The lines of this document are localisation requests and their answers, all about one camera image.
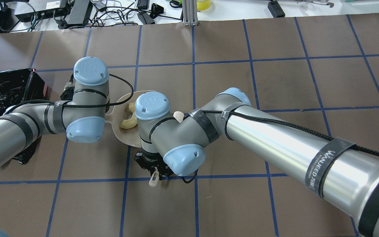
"banana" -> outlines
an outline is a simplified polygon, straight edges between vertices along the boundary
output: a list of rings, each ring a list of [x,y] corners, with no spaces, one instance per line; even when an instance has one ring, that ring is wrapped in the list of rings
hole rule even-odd
[[[133,115],[131,116],[131,118],[125,119],[124,121],[122,121],[121,128],[123,128],[123,129],[130,129],[130,128],[133,128],[137,125],[136,104],[130,103],[128,105],[128,110],[131,113],[133,113]]]

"white label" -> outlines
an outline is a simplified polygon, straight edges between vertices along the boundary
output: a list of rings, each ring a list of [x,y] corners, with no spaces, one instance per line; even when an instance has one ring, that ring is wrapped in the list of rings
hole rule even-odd
[[[59,8],[60,2],[61,0],[46,3],[46,9],[57,9]]]

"robotic arm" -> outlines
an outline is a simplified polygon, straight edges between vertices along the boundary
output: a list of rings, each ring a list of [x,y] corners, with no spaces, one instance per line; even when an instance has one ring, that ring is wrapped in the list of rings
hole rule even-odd
[[[86,105],[107,102],[107,67],[97,58],[86,57],[74,66],[74,77],[72,101],[23,105],[0,117],[0,165],[40,135],[66,132],[70,140],[82,143],[100,139],[105,108]],[[189,175],[204,162],[203,148],[224,135],[352,216],[362,235],[379,237],[379,160],[352,150],[355,144],[260,122],[259,118],[282,120],[252,108],[237,88],[191,111],[181,123],[169,111],[169,101],[161,93],[138,97],[142,152],[135,159],[141,166],[156,167],[161,177]]]

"beige bowl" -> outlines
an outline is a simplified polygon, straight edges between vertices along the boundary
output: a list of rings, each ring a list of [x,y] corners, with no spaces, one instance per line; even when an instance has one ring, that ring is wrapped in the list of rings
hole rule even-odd
[[[141,148],[140,135],[138,133],[138,125],[131,129],[123,129],[120,128],[120,126],[122,121],[124,121],[125,119],[129,119],[132,115],[132,113],[128,110],[128,105],[130,103],[135,103],[138,96],[141,96],[146,92],[152,91],[134,92],[134,95],[131,97],[129,101],[127,101],[125,104],[115,105],[112,109],[112,113],[105,115],[105,121],[112,125],[112,130],[116,138],[118,138],[118,140],[124,144],[137,148]],[[118,102],[125,100],[126,98],[128,98],[128,96],[130,96],[130,94],[131,93],[128,93],[125,96],[122,96],[118,100]]]

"white floor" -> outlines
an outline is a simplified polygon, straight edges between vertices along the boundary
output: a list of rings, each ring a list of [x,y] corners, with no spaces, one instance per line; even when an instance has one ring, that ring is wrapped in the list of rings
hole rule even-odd
[[[131,0],[119,0],[122,6],[129,6]],[[204,12],[198,13],[200,21],[217,21],[217,20],[237,20],[251,18],[272,18],[267,5],[269,0],[212,0],[212,6]],[[286,17],[309,16],[309,15],[344,15],[344,14],[362,14],[362,13],[379,13],[379,0],[356,0],[351,3],[345,3],[344,0],[329,0],[334,3],[334,7],[320,6],[312,3],[296,3],[288,0],[279,0],[280,6],[286,13]],[[157,3],[164,7],[164,15],[180,18],[181,9],[173,9],[169,6],[168,0],[150,0],[150,4]],[[119,6],[115,1],[107,0],[108,6]],[[134,16],[130,21],[141,24],[141,21]],[[114,24],[118,21],[107,20],[106,25]],[[156,24],[174,23],[177,20],[158,17],[155,19]],[[26,29],[28,23],[20,23],[15,30]],[[39,23],[36,30],[55,30],[57,24],[53,19],[45,19]]]

